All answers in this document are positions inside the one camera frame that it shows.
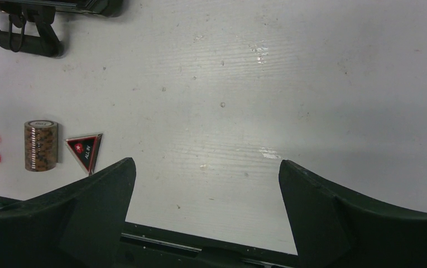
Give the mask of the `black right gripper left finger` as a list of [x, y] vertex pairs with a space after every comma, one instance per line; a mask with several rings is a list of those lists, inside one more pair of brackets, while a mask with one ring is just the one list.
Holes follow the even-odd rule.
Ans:
[[112, 267], [136, 180], [132, 158], [0, 209], [0, 267]]

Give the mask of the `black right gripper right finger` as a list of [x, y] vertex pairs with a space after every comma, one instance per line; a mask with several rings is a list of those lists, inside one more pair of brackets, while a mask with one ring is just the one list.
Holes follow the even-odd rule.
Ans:
[[427, 267], [427, 213], [327, 180], [290, 160], [279, 184], [301, 267]]

